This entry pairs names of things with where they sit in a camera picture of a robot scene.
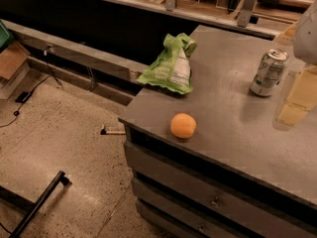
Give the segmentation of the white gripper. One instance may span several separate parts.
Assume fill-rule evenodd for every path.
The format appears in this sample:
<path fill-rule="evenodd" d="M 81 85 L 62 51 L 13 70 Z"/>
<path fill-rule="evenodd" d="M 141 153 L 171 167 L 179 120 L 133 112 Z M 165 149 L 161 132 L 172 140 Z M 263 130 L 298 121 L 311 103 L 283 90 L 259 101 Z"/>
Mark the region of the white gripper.
<path fill-rule="evenodd" d="M 288 26 L 273 40 L 280 45 L 293 45 L 294 55 L 306 62 L 304 69 L 295 75 L 277 116 L 278 122 L 296 126 L 317 105 L 317 0 L 298 23 Z"/>

